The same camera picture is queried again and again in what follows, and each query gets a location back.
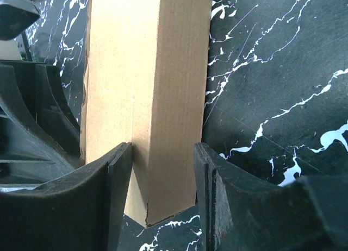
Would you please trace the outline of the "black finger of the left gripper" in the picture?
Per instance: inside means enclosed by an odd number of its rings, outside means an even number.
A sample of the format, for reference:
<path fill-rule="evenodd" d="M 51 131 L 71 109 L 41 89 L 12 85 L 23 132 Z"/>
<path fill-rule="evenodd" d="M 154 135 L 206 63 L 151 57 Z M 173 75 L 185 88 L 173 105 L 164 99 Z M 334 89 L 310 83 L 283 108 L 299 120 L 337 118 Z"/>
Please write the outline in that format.
<path fill-rule="evenodd" d="M 79 137 L 57 67 L 1 61 L 1 188 L 33 189 L 76 170 Z"/>
<path fill-rule="evenodd" d="M 39 17 L 31 0 L 1 0 L 1 40 L 14 39 Z"/>

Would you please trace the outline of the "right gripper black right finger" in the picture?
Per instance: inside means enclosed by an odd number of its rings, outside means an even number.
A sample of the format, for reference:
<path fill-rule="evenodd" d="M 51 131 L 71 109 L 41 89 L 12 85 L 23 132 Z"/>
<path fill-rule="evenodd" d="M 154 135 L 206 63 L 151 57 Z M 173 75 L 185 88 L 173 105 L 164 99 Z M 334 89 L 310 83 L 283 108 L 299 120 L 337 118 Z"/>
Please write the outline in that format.
<path fill-rule="evenodd" d="M 280 187 L 194 146 L 202 250 L 347 250 L 347 176 Z"/>

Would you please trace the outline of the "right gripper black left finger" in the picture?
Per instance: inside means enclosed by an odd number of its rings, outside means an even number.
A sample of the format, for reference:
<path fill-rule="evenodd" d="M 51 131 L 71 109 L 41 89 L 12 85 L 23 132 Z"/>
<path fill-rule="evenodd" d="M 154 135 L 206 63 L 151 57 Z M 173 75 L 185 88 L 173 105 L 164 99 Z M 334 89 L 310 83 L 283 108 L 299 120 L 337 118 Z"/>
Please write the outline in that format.
<path fill-rule="evenodd" d="M 117 250 L 132 145 L 32 190 L 1 193 L 1 250 Z"/>

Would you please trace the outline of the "cardboard box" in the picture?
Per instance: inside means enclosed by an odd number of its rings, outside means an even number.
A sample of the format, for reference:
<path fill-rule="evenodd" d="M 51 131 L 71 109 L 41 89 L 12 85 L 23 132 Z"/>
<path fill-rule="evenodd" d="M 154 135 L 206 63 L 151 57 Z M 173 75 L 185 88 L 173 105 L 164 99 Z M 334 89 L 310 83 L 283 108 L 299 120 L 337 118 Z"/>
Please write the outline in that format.
<path fill-rule="evenodd" d="M 195 204 L 212 0 L 89 0 L 80 151 L 133 145 L 124 213 L 144 228 Z"/>

